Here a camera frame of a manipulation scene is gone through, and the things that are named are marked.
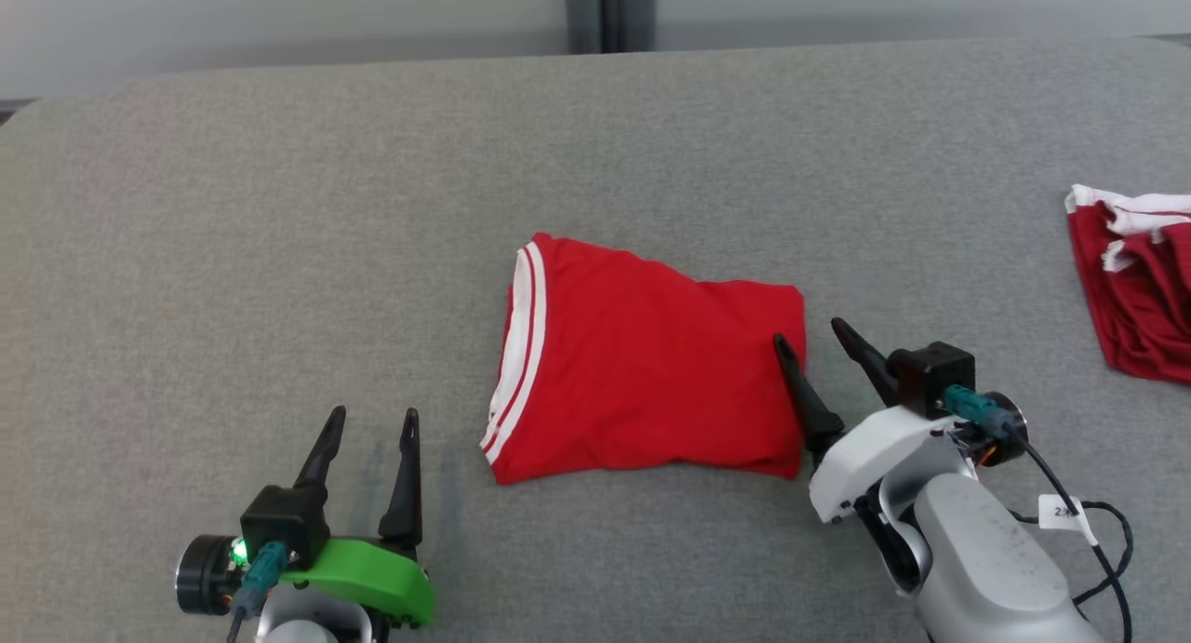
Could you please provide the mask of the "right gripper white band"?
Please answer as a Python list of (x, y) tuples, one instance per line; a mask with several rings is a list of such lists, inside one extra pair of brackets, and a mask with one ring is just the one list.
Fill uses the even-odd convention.
[(844, 422), (827, 407), (802, 372), (796, 347), (785, 335), (773, 335), (804, 447), (811, 458), (822, 458), (810, 477), (810, 502), (822, 523), (852, 516), (858, 500), (872, 488), (880, 491), (877, 498), (883, 516), (894, 517), (940, 474), (977, 477), (977, 466), (990, 447), (996, 447), (994, 456), (986, 466), (1024, 452), (1000, 427), (987, 430), (953, 416), (928, 420), (897, 406), (898, 382), (890, 373), (888, 358), (842, 317), (833, 317), (830, 325), (844, 354), (863, 369), (877, 397), (892, 408), (878, 410), (846, 433)]

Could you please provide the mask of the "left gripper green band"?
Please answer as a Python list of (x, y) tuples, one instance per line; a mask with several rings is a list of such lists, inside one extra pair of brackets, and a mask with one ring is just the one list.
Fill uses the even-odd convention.
[[(347, 407), (332, 408), (293, 488), (325, 487), (339, 455)], [(401, 462), (378, 533), (387, 548), (422, 542), (420, 413), (406, 410), (399, 439)], [(333, 537), (308, 569), (283, 558), (280, 543), (249, 558), (247, 541), (200, 533), (179, 558), (175, 597), (183, 613), (257, 619), (276, 629), (287, 619), (308, 619), (325, 629), (428, 626), (435, 618), (435, 589), (420, 563), (367, 539)]]

